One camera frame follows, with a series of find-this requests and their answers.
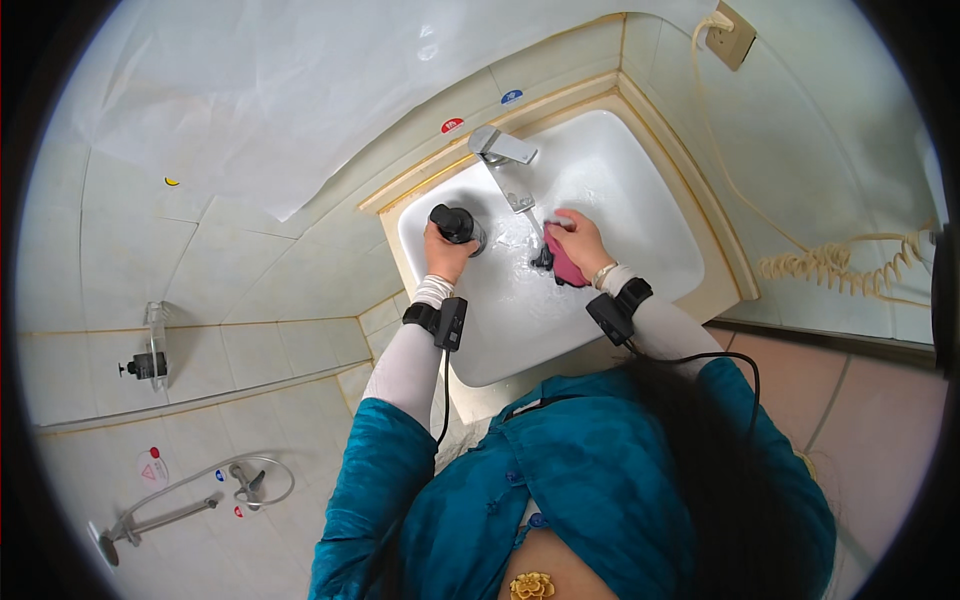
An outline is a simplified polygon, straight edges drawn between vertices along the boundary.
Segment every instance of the warning sticker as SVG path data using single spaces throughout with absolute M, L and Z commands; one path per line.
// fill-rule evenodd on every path
M 140 452 L 136 457 L 136 472 L 140 473 L 143 487 L 151 492 L 159 492 L 170 482 L 167 464 L 160 458 L 160 451 L 155 447 Z
M 450 119 L 448 121 L 444 121 L 444 124 L 440 127 L 440 133 L 456 132 L 463 126 L 464 126 L 463 119 L 460 119 L 460 118 Z

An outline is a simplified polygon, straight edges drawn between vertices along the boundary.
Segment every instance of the long black hair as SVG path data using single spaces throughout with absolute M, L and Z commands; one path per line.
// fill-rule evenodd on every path
M 673 457 L 674 483 L 693 524 L 695 572 L 678 596 L 811 600 L 822 593 L 824 574 L 815 549 L 770 481 L 760 451 L 734 430 L 720 405 L 695 382 L 645 356 L 618 368 L 634 383 L 630 400 L 660 422 Z M 401 527 L 371 569 L 383 598 L 403 595 Z

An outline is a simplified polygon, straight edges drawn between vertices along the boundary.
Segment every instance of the faucet handle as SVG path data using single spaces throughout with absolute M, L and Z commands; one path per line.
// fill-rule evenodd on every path
M 253 480 L 249 484 L 247 484 L 247 489 L 250 490 L 251 492 L 256 492 L 257 490 L 259 490 L 260 484 L 263 483 L 263 478 L 266 476 L 267 476 L 267 471 L 261 470 L 259 473 L 256 474 L 256 477 L 254 477 Z
M 521 164 L 530 164 L 537 155 L 537 148 L 502 132 L 493 125 L 478 127 L 470 134 L 467 147 L 487 162 L 494 162 L 503 157 Z

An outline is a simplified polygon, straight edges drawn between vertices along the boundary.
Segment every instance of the electrical outlet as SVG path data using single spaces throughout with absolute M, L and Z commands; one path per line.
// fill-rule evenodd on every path
M 747 58 L 756 39 L 756 29 L 732 8 L 721 2 L 717 10 L 733 21 L 733 31 L 725 32 L 715 27 L 707 31 L 707 48 L 717 55 L 731 71 L 735 71 Z

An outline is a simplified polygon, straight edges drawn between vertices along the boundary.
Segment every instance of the gold flower ornament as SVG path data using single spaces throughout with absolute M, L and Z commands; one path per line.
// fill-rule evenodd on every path
M 546 573 L 530 571 L 521 573 L 510 582 L 510 600 L 529 600 L 548 598 L 553 595 L 553 584 Z

